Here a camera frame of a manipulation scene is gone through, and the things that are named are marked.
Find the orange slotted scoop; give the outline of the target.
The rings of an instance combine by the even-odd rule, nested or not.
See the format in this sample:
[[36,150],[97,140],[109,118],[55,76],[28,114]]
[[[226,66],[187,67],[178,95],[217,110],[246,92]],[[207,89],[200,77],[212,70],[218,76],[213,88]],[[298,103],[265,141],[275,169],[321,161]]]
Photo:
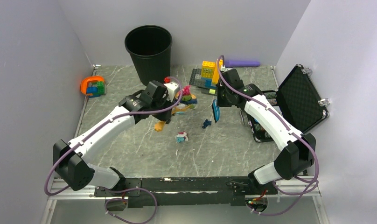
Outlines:
[[[185,104],[182,104],[182,103],[179,103],[177,106],[175,106],[173,109],[172,109],[172,116],[178,114],[178,113],[183,113],[183,112],[186,112],[187,110],[189,109],[195,109],[197,104],[192,104],[192,105],[185,105]],[[155,125],[154,125],[154,130],[157,131],[157,132],[161,132],[163,129],[164,129],[164,126],[167,125],[166,122],[164,121],[158,121]]]

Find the blue hand brush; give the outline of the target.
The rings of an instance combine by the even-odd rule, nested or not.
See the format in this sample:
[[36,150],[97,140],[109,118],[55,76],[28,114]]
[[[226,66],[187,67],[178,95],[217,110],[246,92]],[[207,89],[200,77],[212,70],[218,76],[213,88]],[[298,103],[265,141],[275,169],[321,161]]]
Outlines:
[[216,99],[212,101],[212,112],[213,112],[214,121],[215,123],[217,123],[220,120],[220,108],[217,105]]

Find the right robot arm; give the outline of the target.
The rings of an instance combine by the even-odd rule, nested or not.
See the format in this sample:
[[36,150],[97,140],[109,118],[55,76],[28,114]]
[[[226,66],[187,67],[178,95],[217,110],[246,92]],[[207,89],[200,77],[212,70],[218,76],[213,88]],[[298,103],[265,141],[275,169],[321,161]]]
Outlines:
[[303,134],[289,124],[269,103],[263,92],[254,84],[245,85],[236,69],[219,72],[217,105],[236,106],[254,118],[271,136],[280,154],[271,163],[248,174],[248,188],[254,194],[261,193],[266,184],[280,179],[290,180],[305,169],[315,166],[313,182],[319,176],[319,162],[312,134]]

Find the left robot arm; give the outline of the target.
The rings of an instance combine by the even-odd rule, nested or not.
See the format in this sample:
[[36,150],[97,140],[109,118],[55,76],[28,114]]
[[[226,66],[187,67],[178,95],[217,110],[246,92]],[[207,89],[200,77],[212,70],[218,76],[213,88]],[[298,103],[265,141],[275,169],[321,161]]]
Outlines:
[[125,177],[115,168],[91,164],[91,158],[120,133],[148,118],[161,121],[171,118],[172,109],[180,102],[182,85],[171,77],[168,83],[150,81],[144,90],[124,97],[100,122],[76,138],[59,140],[53,146],[53,167],[73,191],[98,186],[119,196],[126,189]]

